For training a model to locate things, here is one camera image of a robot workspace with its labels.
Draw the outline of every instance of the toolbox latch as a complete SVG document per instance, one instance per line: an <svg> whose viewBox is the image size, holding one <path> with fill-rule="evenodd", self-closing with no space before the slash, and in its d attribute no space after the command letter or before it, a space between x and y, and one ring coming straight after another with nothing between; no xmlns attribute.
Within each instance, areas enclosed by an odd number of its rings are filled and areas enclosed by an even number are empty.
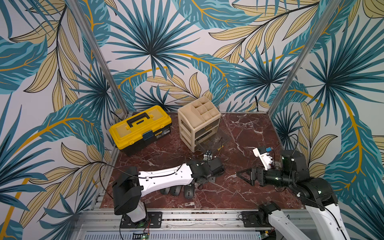
<svg viewBox="0 0 384 240"><path fill-rule="evenodd" d="M150 139L151 137L153 137L153 132L152 132L152 130L149 130L148 132L146 132L146 133L143 134L143 139L144 139L144 141L147 140L147 139Z"/></svg>

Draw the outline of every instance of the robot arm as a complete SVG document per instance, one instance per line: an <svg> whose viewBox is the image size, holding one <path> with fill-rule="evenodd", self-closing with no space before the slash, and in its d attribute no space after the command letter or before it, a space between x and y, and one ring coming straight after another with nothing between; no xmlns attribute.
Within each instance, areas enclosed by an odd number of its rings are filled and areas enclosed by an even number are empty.
<svg viewBox="0 0 384 240"><path fill-rule="evenodd" d="M281 160L282 169L266 170L256 167L236 174L252 186L258 181L260 186L273 185L291 189L310 213L322 240L350 240L337 205L338 200L330 184L322 178L310 177L306 159L298 151L282 151ZM298 228L293 228L293 224L284 217L278 207L274 211L266 211L263 206L259 206L259 212L268 214L259 216L259 223L268 219L268 224L275 227L288 240L308 239Z"/></svg>
<svg viewBox="0 0 384 240"><path fill-rule="evenodd" d="M127 214L138 225L146 221L147 211L140 198L160 189L191 183L204 184L220 176L225 169L219 157L212 160L190 160L180 166L157 171L137 171L128 167L113 183L113 202L116 215Z"/></svg>

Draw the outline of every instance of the mounting plate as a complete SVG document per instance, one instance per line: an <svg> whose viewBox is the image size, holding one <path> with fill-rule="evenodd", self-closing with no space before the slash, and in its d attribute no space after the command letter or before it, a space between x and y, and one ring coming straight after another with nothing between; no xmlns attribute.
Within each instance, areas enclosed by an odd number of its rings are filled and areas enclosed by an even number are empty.
<svg viewBox="0 0 384 240"><path fill-rule="evenodd" d="M148 212L148 217L151 220L151 225L149 228L160 228L161 227L161 220L163 213L162 212ZM130 217L126 214L123 215L123 221L121 221L120 228L144 228L147 227L147 223L145 223L143 226L138 227L138 223L134 223L131 221Z"/></svg>
<svg viewBox="0 0 384 240"><path fill-rule="evenodd" d="M264 227L257 222L257 211L241 212L244 227Z"/></svg>

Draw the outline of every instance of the toolbox lid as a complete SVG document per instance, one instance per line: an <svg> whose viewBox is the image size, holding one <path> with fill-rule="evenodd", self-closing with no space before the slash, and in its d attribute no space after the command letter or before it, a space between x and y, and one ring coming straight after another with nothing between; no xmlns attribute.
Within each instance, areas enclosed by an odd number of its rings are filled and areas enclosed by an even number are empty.
<svg viewBox="0 0 384 240"><path fill-rule="evenodd" d="M155 132L171 124L170 116L158 105L112 125L109 132L116 146L122 150L143 138L143 134Z"/></svg>

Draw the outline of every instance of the toolbox label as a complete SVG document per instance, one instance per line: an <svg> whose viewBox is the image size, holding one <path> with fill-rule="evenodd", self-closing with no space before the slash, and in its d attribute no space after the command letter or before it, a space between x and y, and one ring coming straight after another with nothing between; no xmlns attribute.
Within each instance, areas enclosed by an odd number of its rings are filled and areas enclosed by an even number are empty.
<svg viewBox="0 0 384 240"><path fill-rule="evenodd" d="M160 137L166 135L169 132L170 132L170 129L167 129L165 131L160 131L160 132L156 133L155 136L156 136L156 138L160 138Z"/></svg>

